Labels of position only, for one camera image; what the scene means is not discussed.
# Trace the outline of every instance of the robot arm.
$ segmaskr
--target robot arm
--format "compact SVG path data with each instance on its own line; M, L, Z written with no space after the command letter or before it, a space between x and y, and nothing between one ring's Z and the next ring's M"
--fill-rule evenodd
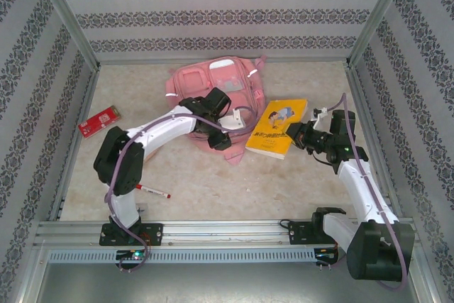
M401 262L384 218L396 234L407 272L414 231L410 225L399 223L384 201L373 180L364 149L352 146L346 126L350 125L350 131L354 131L355 114L349 111L346 120L344 110L334 111L330 133L316 130L315 123L292 123L286 133L298 148L306 149L310 155L314 152L326 154L327 161L348 190L358 224L347 218L343 210L332 208L317 209L312 221L321 221L320 232L333 238L347 253L348 269L353 278L400 281ZM362 170L353 148L356 148Z
M140 182L144 160L160 146L180 135L198 131L207 135L211 148L224 150L230 147L228 134L213 127L213 124L218 125L221 112L230 102L226 94L214 88L206 97L183 99L173 110L147 124L127 131L113 127L107 133L94 161L94 169L101 182L109 186L120 152L130 139L135 139L125 153L113 186L109 204L116 219L111 218L112 224L117 221L130 230L137 229L135 225L140 224L140 217L135 207L134 189ZM237 129L244 127L239 115L223 120L230 125L231 120L235 120L233 126Z

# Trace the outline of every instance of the patterned wallpaper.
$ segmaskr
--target patterned wallpaper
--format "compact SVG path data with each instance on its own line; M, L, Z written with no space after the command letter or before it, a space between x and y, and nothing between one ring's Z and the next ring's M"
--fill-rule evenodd
M347 57L377 0L67 0L97 58Z
M393 0L358 63L401 208L454 302L453 0Z
M0 302L48 218L92 71L50 0L0 0Z

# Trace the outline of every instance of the cartoon illustration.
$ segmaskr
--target cartoon illustration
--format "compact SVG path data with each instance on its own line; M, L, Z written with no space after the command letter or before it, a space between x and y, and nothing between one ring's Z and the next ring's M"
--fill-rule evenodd
M285 108L280 109L279 111L273 111L269 116L268 120L270 125L276 129L278 124L282 125L289 117L295 115L295 112L292 110L291 107L286 106Z

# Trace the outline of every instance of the yellow book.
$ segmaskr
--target yellow book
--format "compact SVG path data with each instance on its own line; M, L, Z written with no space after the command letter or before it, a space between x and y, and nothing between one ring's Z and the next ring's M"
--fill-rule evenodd
M257 123L246 148L253 152L284 159L292 139L285 135L289 124L300 122L306 113L307 100L271 101Z

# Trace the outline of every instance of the beige floor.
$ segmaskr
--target beige floor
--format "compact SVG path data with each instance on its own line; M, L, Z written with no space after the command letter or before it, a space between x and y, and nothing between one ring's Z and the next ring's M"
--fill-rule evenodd
M123 129L163 115L169 110L164 83L169 69L177 67L103 66L89 115L114 104L123 115L118 122ZM347 92L349 108L355 110L341 62L267 63L261 74L268 100L307 98L310 111L335 104ZM329 127L329 118L323 125ZM107 220L106 188L92 168L106 132L82 141L62 220ZM365 147L358 122L356 133L357 144ZM342 207L349 216L355 215L332 169L294 146L285 160L246 151L240 165L231 166L182 136L145 164L141 183L172 194L166 199L137 191L136 201L146 209L145 220L305 219L318 206Z

